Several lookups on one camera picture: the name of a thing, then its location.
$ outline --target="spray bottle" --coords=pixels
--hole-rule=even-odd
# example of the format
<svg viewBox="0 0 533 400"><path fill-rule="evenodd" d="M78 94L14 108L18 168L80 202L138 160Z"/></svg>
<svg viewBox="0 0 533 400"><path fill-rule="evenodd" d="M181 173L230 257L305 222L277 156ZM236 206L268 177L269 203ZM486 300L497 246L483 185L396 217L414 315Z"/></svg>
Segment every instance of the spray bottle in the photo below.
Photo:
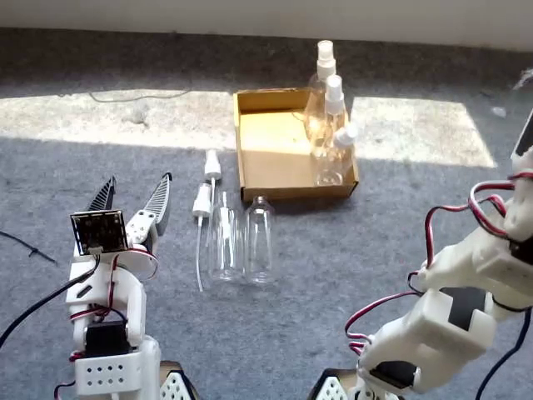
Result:
<svg viewBox="0 0 533 400"><path fill-rule="evenodd" d="M317 46L316 73L309 81L309 98L304 112L306 135L312 146L314 145L313 141L320 138L320 132L326 119L324 112L326 80L336 73L333 43L329 40L322 40Z"/></svg>
<svg viewBox="0 0 533 400"><path fill-rule="evenodd" d="M321 129L315 132L315 137L311 141L311 155L314 158L322 157L333 133L344 127L346 121L342 79L338 75L331 75L326 80L323 121Z"/></svg>
<svg viewBox="0 0 533 400"><path fill-rule="evenodd" d="M357 126L349 122L333 133L316 159L317 186L335 186L344 183L346 173L352 168L355 155Z"/></svg>

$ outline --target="cardboard box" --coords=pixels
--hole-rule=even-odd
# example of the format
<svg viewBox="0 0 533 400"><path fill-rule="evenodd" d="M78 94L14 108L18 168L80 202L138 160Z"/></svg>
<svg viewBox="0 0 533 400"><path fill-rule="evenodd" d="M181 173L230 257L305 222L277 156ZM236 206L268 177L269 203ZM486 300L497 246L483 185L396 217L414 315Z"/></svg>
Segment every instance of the cardboard box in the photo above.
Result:
<svg viewBox="0 0 533 400"><path fill-rule="evenodd" d="M310 143L303 125L306 89L234 94L241 199L348 198L359 182L357 165L340 186L315 186Z"/></svg>

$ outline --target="white plastic bracket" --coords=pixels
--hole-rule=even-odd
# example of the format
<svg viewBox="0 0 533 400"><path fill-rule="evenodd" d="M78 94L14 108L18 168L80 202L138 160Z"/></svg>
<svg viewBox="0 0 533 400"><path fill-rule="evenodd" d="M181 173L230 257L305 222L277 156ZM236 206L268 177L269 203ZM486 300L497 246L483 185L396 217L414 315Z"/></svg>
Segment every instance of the white plastic bracket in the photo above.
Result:
<svg viewBox="0 0 533 400"><path fill-rule="evenodd" d="M327 377L316 400L348 400L348 395L337 377Z"/></svg>
<svg viewBox="0 0 533 400"><path fill-rule="evenodd" d="M160 400L193 400L181 374L177 372L168 374L161 386Z"/></svg>
<svg viewBox="0 0 533 400"><path fill-rule="evenodd" d="M75 362L79 396L139 390L142 385L142 355L81 358Z"/></svg>
<svg viewBox="0 0 533 400"><path fill-rule="evenodd" d="M150 235L152 239L152 253L156 253L157 230L156 214L147 210L139 210L126 225L126 239L129 247L142 244Z"/></svg>

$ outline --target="spray nozzle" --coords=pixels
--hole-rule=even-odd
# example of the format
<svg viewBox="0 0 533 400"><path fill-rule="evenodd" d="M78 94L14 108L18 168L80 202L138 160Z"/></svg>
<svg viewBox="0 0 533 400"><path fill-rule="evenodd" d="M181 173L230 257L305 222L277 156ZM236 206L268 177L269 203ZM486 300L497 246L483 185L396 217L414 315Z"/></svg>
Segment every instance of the spray nozzle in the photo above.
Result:
<svg viewBox="0 0 533 400"><path fill-rule="evenodd" d="M192 205L192 215L194 217L208 218L211 215L211 186L203 183L198 188L197 198Z"/></svg>
<svg viewBox="0 0 533 400"><path fill-rule="evenodd" d="M318 43L318 59L316 60L316 75L325 81L327 77L336 73L336 60L333 57L333 42L322 40Z"/></svg>
<svg viewBox="0 0 533 400"><path fill-rule="evenodd" d="M342 78L331 75L326 80L326 113L337 115L344 112Z"/></svg>
<svg viewBox="0 0 533 400"><path fill-rule="evenodd" d="M352 121L333 134L333 144L338 148L347 148L356 142L358 130Z"/></svg>
<svg viewBox="0 0 533 400"><path fill-rule="evenodd" d="M206 151L206 164L203 168L204 176L206 179L216 180L222 177L220 163L218 162L217 150Z"/></svg>

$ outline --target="black wire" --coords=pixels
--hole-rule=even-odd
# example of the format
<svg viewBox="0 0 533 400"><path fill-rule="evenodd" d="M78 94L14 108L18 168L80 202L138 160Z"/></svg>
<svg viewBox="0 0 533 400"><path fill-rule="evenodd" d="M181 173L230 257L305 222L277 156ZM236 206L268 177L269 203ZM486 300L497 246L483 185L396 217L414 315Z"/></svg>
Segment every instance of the black wire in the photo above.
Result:
<svg viewBox="0 0 533 400"><path fill-rule="evenodd" d="M95 308L106 308L107 310L111 310L111 311L113 311L114 313L116 313L116 315L118 315L118 316L121 318L121 320L123 320L125 323L127 322L127 318L126 318L126 316L124 315L124 313L118 311L116 308L108 307L108 306L101 306L100 304L96 304L96 303L93 304L93 306L94 306Z"/></svg>
<svg viewBox="0 0 533 400"><path fill-rule="evenodd" d="M33 304L30 308L28 308L25 312L23 312L21 315L15 319L15 321L11 322L11 325L7 327L7 329L4 331L2 336L0 337L0 348L2 348L3 344L6 342L7 337L15 330L15 328L22 323L30 314L37 311L40 307L48 303L50 300L56 298L61 293L66 292L69 288L74 286L77 283L81 283L85 281L87 278L91 277L91 275L94 274L94 272L97 270L98 265L100 264L100 256L95 257L95 263L94 268L85 272L84 274L80 275L79 277L75 277L74 279L71 279L67 283L65 283L63 286L61 286L58 290L55 292L52 292L42 300L39 300L35 304Z"/></svg>
<svg viewBox="0 0 533 400"><path fill-rule="evenodd" d="M96 98L93 93L89 92L89 97L94 100L97 103L130 103L130 102L136 102L137 100L143 100L144 98L155 98L157 100L170 100L172 98L180 98L184 94L189 93L190 90L184 90L181 93L171 94L169 96L160 96L160 95L147 95L147 96L139 96L139 97L133 97L133 98L124 98L124 99L118 99L118 100L102 100L100 98Z"/></svg>
<svg viewBox="0 0 533 400"><path fill-rule="evenodd" d="M76 381L72 381L70 383L60 383L53 389L53 398L54 400L59 400L59 389L60 388L69 388L71 386L74 386L76 384Z"/></svg>
<svg viewBox="0 0 533 400"><path fill-rule="evenodd" d="M491 294L492 296L492 302L498 306L498 307L501 307L503 308L504 310L507 310L507 311L510 311L512 313L523 313L524 311L527 311L529 307L526 307L526 308L514 308L514 307L509 307L509 306L506 306L505 304L502 304L501 302L498 302L495 297L494 297L494 294Z"/></svg>
<svg viewBox="0 0 533 400"><path fill-rule="evenodd" d="M418 272L409 272L409 275L407 275L407 286L409 287L410 290L412 290L413 292L416 292L416 294L418 296L422 296L425 292L422 292L422 290L418 290L416 287L414 287L411 283L411 279L418 275Z"/></svg>
<svg viewBox="0 0 533 400"><path fill-rule="evenodd" d="M9 234L7 232L3 232L3 231L0 231L0 236L4 236L5 238L14 240L15 242L18 242L18 243L22 244L25 248L29 248L31 252L27 255L28 257L31 257L33 254L37 254L37 255L41 256L42 258L44 258L45 260L48 260L50 263L57 264L56 260L54 260L53 258L48 256L47 254L45 254L44 252L42 252L38 248L32 246L31 244L29 244L27 242L24 242L19 237L13 236L13 235L11 235L11 234Z"/></svg>
<svg viewBox="0 0 533 400"><path fill-rule="evenodd" d="M477 389L476 394L476 400L481 400L481 394L483 394L483 391L485 390L485 387L487 383L491 380L492 376L498 371L498 369L509 359L513 354L518 352L520 348L522 347L522 344L524 343L524 339L526 339L527 331L530 328L531 323L531 308L528 308L526 312L524 313L524 324L522 325L522 329L520 330L520 334L518 335L518 339L516 339L515 346L509 350L500 360L494 364L494 366L491 368L489 373L486 374L485 379L483 379L483 382L480 385L480 388Z"/></svg>

